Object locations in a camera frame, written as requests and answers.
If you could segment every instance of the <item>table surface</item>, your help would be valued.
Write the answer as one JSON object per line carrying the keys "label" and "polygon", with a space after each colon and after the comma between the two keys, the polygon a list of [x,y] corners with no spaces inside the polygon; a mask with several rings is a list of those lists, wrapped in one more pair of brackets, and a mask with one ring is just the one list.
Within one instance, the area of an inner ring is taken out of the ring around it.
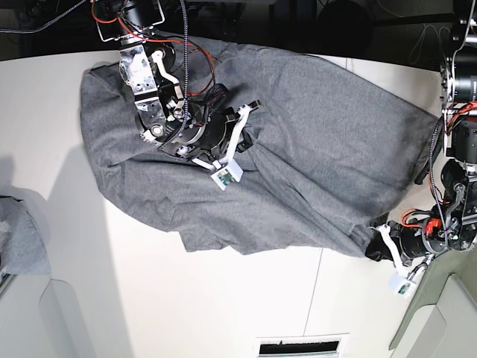
{"label": "table surface", "polygon": [[[438,73],[325,58],[439,116]],[[103,51],[0,63],[0,194],[12,186],[33,191],[25,200],[45,237],[51,277],[75,288],[98,357],[243,358],[253,356],[255,337],[334,333],[349,334],[346,357],[389,357],[408,305],[388,291],[391,263],[319,248],[187,254],[178,233],[141,224],[101,196],[80,135],[79,89],[87,69],[118,59]],[[48,283],[17,281],[0,301],[2,320],[37,305]],[[16,300],[25,290],[29,296]],[[28,315],[31,329],[41,326],[33,308]],[[12,332],[2,332],[12,347],[25,335],[45,338]],[[31,344],[37,357],[54,357],[46,343]],[[29,357],[17,349],[16,357]]]}

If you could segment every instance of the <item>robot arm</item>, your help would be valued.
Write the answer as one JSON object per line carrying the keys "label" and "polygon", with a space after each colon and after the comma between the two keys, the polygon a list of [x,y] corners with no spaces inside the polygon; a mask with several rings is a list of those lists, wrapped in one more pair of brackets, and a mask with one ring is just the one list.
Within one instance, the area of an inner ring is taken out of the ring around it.
{"label": "robot arm", "polygon": [[[403,271],[402,265],[410,266],[413,259],[427,257],[427,267],[438,255],[449,250],[471,250],[477,241],[477,35],[472,34],[477,9],[475,0],[465,6],[464,2],[455,1],[452,41],[443,50],[443,115],[431,138],[428,165],[436,204],[426,210],[408,210],[401,222],[377,227],[379,235],[367,249],[367,256],[373,260],[393,260],[403,277],[400,283],[405,285],[416,272]],[[443,195],[435,185],[433,172],[441,148],[449,158],[440,176]]]}
{"label": "robot arm", "polygon": [[[185,22],[183,42],[187,42],[185,5],[180,1]],[[174,48],[167,39],[154,36],[154,26],[165,21],[160,2],[157,5],[159,11],[152,1],[98,0],[97,16],[117,19],[98,23],[100,37],[103,41],[121,41],[119,69],[134,94],[142,140],[170,158],[209,170],[211,178],[225,190],[229,183],[241,180],[243,171],[233,158],[237,151],[243,152],[253,144],[244,127],[260,102],[243,105],[237,111],[221,109],[229,91],[215,83],[202,101],[190,101],[186,82],[182,84],[168,72],[174,63]],[[184,56],[187,78],[187,54]]]}

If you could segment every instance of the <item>wrinkled fabric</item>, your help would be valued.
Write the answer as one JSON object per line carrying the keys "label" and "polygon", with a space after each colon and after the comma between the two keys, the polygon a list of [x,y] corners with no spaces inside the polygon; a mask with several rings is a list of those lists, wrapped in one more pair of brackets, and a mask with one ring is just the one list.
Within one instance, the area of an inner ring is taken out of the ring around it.
{"label": "wrinkled fabric", "polygon": [[[187,251],[294,245],[362,256],[373,235],[366,223],[402,199],[436,118],[317,57],[194,41],[216,58],[218,83],[235,93],[230,105],[262,102],[247,126],[254,146],[236,154],[241,183],[222,192],[205,169],[141,141],[114,64],[85,74],[81,87],[83,140],[102,194],[141,222],[179,231]],[[178,52],[178,78],[181,63]],[[198,92],[209,67],[200,52],[189,67],[189,92]]]}
{"label": "wrinkled fabric", "polygon": [[0,277],[50,271],[45,246],[25,203],[0,198]]}

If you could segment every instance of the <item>vent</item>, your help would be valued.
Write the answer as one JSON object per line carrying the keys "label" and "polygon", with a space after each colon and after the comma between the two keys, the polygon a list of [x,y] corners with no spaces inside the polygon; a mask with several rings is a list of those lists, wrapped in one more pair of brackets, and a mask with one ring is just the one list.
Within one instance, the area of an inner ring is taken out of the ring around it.
{"label": "vent", "polygon": [[257,357],[339,358],[344,335],[262,339]]}

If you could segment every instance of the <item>cloth on floor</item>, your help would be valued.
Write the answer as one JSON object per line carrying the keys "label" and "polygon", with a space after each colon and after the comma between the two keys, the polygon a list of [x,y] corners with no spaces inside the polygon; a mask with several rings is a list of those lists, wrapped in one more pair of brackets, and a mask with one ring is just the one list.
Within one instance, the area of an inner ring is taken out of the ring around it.
{"label": "cloth on floor", "polygon": [[45,246],[25,203],[0,198],[0,277],[50,271]]}

